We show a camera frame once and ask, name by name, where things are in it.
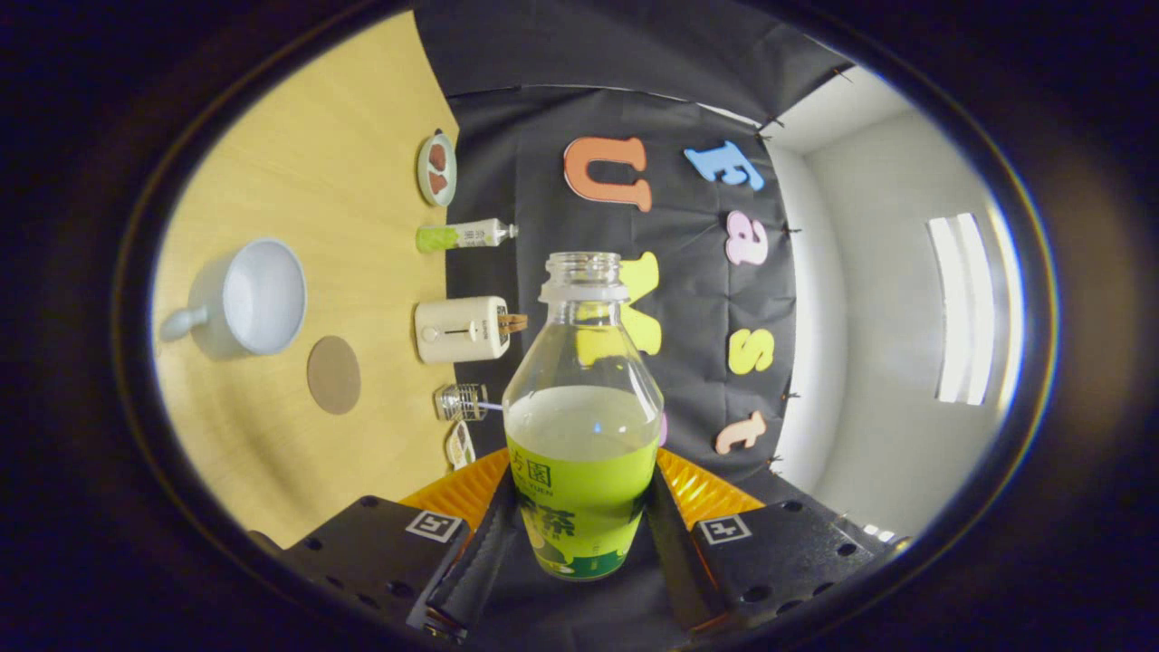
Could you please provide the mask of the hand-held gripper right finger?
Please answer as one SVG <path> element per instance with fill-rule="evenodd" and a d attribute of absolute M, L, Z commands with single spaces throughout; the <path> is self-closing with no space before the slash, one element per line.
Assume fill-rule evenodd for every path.
<path fill-rule="evenodd" d="M 755 496 L 666 449 L 646 513 L 675 620 L 695 639 L 770 627 L 892 558 L 891 535 L 778 475 Z"/>

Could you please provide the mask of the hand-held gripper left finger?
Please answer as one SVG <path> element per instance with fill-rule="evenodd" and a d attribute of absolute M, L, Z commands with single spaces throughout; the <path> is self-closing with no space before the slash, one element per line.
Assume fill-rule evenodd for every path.
<path fill-rule="evenodd" d="M 513 541 L 516 488 L 496 450 L 407 498 L 360 496 L 274 557 L 384 627 L 462 642 Z"/>

